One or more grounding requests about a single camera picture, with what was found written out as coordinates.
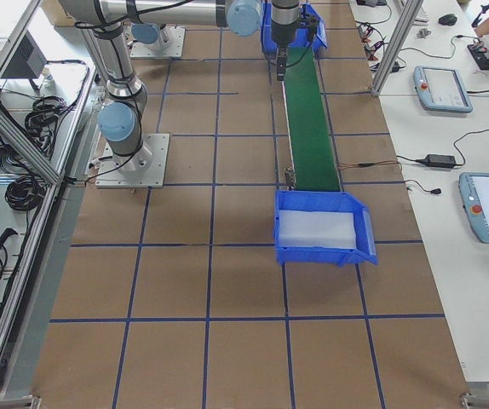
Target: grid floor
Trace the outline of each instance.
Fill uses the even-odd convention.
[[[350,7],[315,4],[338,160],[396,160]],[[88,187],[33,392],[58,408],[458,408],[466,384],[398,166],[341,172],[379,265],[287,263],[273,197],[290,165],[258,36],[187,31],[141,62],[166,187]]]

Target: metal mounting plate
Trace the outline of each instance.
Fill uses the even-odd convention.
[[[147,48],[143,43],[134,43],[130,57],[133,60],[162,60],[165,58],[181,58],[184,49],[184,27],[167,27],[172,35],[172,43],[166,49],[152,50]]]
[[[144,170],[136,172],[122,172],[114,170],[96,179],[98,188],[129,188],[129,187],[163,187],[165,166],[167,165],[167,152],[169,151],[169,134],[145,134],[146,143],[153,152],[152,163]],[[112,155],[112,149],[106,144],[103,156]],[[113,170],[116,165],[104,162],[99,173]]]

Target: blue storage bin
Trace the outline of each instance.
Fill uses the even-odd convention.
[[[356,249],[326,247],[282,247],[279,244],[281,210],[348,212],[354,215]],[[377,264],[370,212],[365,204],[345,192],[279,190],[275,193],[275,250],[279,264],[285,262],[330,262],[338,266],[372,262]]]
[[[320,47],[328,48],[328,41],[326,39],[326,30],[324,27],[324,21],[319,14],[314,11],[310,4],[306,4],[306,10],[308,13],[315,15],[319,19],[319,27],[316,37],[313,40],[313,51],[318,53]],[[271,39],[271,3],[263,4],[263,21],[265,24],[262,28],[262,47],[263,52],[268,54],[274,54],[277,52],[277,44]],[[307,45],[307,30],[296,31],[296,41],[290,44],[291,47],[305,47]]]

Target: black mouse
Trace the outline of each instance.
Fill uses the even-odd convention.
[[[457,24],[458,17],[454,14],[446,14],[442,15],[438,19],[438,23],[440,23],[442,26],[454,26]]]

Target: white workbench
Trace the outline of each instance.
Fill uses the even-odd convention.
[[[390,37],[400,9],[393,7],[391,21],[376,26]],[[416,47],[436,55],[451,53],[450,40],[457,34],[473,35],[469,20],[456,1],[424,0],[429,14],[427,39],[416,39],[420,26],[414,26],[404,47]],[[353,5],[356,20],[383,20],[385,8]],[[444,27],[438,18],[447,13],[458,16],[454,27]],[[472,97],[470,114],[425,111],[412,82],[415,66],[457,68],[468,89],[489,89],[489,72],[479,72],[465,44],[471,39],[456,39],[457,51],[450,60],[428,58],[416,51],[400,53],[408,67],[391,74],[381,93],[381,103],[395,151],[408,158],[423,158],[428,153],[450,154],[461,162],[452,143],[469,131],[489,128],[489,96]],[[417,179],[426,188],[441,188],[442,194],[422,193],[410,184],[410,197],[417,223],[429,256],[430,265],[443,303],[452,337],[468,382],[489,382],[489,245],[474,236],[463,211],[458,177],[464,171],[489,172],[489,133],[471,135],[458,144],[467,164],[458,170],[433,170],[404,164],[405,179]]]

